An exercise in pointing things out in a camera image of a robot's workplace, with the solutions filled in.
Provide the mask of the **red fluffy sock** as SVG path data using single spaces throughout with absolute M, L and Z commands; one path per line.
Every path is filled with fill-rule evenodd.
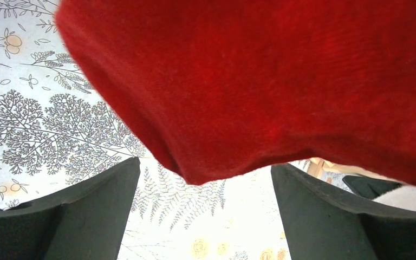
M 416 186 L 416 1 L 62 1 L 56 24 L 189 184 L 319 157 Z

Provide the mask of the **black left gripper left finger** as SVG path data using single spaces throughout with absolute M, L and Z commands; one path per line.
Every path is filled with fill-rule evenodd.
M 47 196 L 0 209 L 0 259 L 117 259 L 140 176 L 129 158 Z

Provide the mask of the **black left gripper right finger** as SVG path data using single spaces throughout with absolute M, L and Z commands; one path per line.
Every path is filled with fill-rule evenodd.
M 271 177 L 290 257 L 416 259 L 416 212 L 362 198 L 293 165 Z

